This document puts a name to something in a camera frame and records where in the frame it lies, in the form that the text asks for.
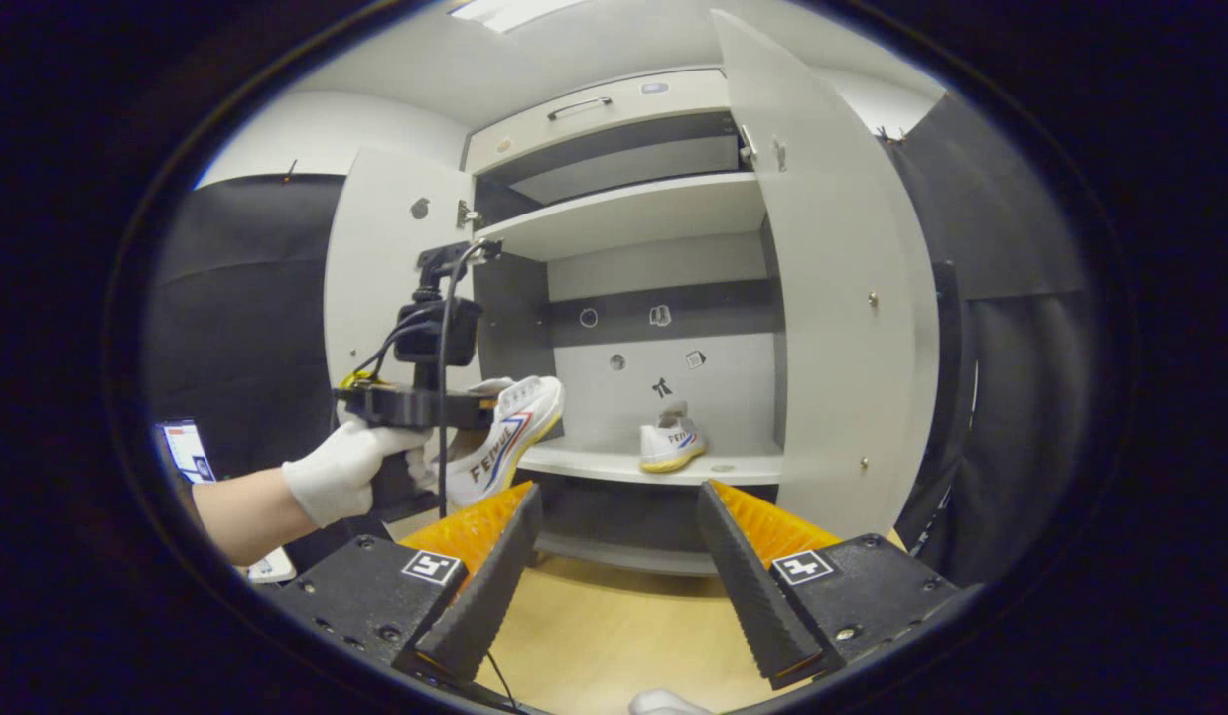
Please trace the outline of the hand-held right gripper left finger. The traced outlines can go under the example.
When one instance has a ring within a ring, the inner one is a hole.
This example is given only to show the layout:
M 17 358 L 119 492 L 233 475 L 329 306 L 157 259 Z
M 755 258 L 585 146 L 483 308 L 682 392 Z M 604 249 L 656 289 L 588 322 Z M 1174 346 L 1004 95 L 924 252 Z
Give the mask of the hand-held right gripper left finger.
M 522 483 L 399 542 L 360 534 L 274 601 L 359 658 L 463 686 L 499 638 L 542 515 L 542 490 Z

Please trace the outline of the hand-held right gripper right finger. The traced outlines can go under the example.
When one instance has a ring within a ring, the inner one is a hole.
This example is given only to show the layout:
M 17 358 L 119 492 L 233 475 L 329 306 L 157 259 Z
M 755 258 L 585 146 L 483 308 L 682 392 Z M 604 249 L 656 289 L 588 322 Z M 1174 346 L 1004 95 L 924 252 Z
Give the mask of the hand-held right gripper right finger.
M 772 689 L 867 668 L 977 600 L 884 534 L 850 539 L 736 486 L 698 491 L 698 525 Z

